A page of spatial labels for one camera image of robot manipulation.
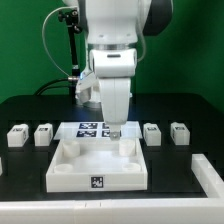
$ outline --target small white block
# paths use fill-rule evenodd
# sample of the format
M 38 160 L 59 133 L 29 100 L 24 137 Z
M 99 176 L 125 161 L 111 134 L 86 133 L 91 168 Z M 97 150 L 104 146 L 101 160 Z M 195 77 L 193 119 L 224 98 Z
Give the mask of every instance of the small white block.
M 2 160 L 1 160 L 1 157 L 0 157 L 0 176 L 2 175 Z
M 120 156 L 134 156 L 135 155 L 135 141 L 132 139 L 120 139 L 119 154 Z
M 172 123 L 170 126 L 170 135 L 175 145 L 189 145 L 190 143 L 190 132 L 183 123 Z
M 49 146 L 53 137 L 52 124 L 41 124 L 34 133 L 35 146 Z
M 161 131 L 159 130 L 157 124 L 144 124 L 143 129 L 143 135 L 147 146 L 161 145 Z
M 29 138 L 28 125 L 14 125 L 7 134 L 8 147 L 22 147 Z

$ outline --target white container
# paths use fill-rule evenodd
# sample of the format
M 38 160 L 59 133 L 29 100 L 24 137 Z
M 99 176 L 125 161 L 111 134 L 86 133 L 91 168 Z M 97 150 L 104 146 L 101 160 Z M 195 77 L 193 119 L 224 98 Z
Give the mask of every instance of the white container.
M 49 146 L 52 138 L 52 124 L 41 124 L 34 133 L 35 146 Z
M 72 144 L 71 140 L 61 140 L 46 174 L 47 192 L 147 189 L 139 139 L 129 140 L 135 147 L 130 156 L 120 155 L 119 141 L 90 138 L 76 139 Z
M 14 125 L 7 134 L 8 147 L 22 147 L 29 138 L 28 125 Z
M 183 123 L 172 123 L 170 126 L 170 135 L 175 145 L 190 144 L 190 132 Z
M 147 146 L 161 145 L 161 131 L 157 124 L 146 123 L 143 129 L 143 135 Z

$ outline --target white tray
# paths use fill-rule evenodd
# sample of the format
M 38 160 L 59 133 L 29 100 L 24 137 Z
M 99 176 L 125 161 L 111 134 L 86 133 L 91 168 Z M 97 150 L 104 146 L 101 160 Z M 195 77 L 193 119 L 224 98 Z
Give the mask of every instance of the white tray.
M 147 169 L 139 139 L 132 140 L 133 156 L 121 156 L 118 141 L 61 140 L 46 174 L 47 192 L 147 189 Z

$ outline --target white block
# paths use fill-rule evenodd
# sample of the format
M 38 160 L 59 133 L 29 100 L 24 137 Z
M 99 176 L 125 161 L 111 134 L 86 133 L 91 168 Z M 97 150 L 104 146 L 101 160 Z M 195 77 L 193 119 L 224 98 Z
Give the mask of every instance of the white block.
M 8 147 L 22 147 L 29 138 L 28 125 L 14 125 L 7 134 Z
M 35 146 L 49 146 L 53 137 L 52 124 L 41 124 L 34 133 Z
M 175 145 L 189 145 L 190 143 L 190 132 L 183 123 L 172 123 L 170 126 L 170 135 Z
M 161 145 L 161 131 L 157 124 L 147 123 L 144 124 L 144 138 L 147 146 L 160 146 Z
M 0 176 L 2 175 L 2 160 L 1 160 L 1 157 L 0 157 Z

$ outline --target black tabletop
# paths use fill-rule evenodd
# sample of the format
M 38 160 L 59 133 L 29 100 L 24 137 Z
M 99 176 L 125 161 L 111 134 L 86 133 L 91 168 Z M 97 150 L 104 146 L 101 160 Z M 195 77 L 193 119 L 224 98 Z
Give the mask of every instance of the black tabletop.
M 203 153 L 224 177 L 224 115 L 195 94 L 138 94 L 130 103 L 129 121 L 156 123 L 162 132 L 161 146 L 140 140 L 148 170 L 144 191 L 47 193 L 45 175 L 58 141 L 35 147 L 39 124 L 103 121 L 100 109 L 71 103 L 68 96 L 16 96 L 0 105 L 0 201 L 91 200 L 131 198 L 206 197 L 191 171 L 193 153 Z M 184 123 L 191 132 L 189 146 L 176 146 L 170 124 Z M 29 139 L 20 148 L 8 148 L 7 133 L 16 124 L 29 125 Z

